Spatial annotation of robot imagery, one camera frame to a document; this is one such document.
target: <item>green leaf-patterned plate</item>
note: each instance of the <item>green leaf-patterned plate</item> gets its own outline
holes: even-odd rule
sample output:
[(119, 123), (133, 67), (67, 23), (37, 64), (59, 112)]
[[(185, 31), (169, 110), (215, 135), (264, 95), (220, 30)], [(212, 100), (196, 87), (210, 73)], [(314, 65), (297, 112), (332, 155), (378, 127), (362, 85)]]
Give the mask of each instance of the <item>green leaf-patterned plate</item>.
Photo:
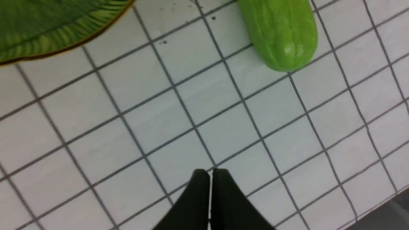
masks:
[(0, 65), (45, 58), (100, 35), (134, 0), (0, 0)]

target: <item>white grid surface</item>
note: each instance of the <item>white grid surface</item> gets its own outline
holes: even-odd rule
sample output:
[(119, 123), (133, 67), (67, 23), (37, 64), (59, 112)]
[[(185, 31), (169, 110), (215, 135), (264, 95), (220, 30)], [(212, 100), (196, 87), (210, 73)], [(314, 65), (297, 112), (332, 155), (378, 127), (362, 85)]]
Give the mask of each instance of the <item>white grid surface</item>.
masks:
[(227, 168), (278, 230), (345, 229), (409, 185), (409, 2), (312, 0), (313, 61), (257, 57), (236, 1), (138, 0), (0, 68), (3, 230), (151, 229)]

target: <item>green cucumber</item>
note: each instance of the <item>green cucumber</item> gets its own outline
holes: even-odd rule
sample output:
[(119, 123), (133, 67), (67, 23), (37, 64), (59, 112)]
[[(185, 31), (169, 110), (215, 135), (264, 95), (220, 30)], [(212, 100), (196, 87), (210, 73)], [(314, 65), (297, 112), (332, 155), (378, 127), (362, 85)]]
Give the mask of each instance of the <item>green cucumber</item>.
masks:
[(318, 44), (309, 0), (238, 0), (257, 53), (271, 69), (305, 66)]

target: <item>gray floor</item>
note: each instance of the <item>gray floor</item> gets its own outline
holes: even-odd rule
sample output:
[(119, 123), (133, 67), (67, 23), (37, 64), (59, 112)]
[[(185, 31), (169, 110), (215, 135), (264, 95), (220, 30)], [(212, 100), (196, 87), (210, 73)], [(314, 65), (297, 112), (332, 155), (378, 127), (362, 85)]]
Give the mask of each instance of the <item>gray floor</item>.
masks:
[(409, 190), (374, 210), (348, 230), (408, 230)]

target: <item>table surface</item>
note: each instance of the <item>table surface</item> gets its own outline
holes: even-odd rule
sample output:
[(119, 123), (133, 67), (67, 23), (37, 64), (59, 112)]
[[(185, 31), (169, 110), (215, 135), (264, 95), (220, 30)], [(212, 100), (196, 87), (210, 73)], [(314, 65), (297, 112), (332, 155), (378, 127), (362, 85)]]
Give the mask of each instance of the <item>table surface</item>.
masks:
[(345, 229), (409, 185), (409, 1), (315, 0), (268, 69), (236, 1), (138, 0), (85, 47), (0, 68), (2, 230), (151, 229), (227, 168), (278, 230)]

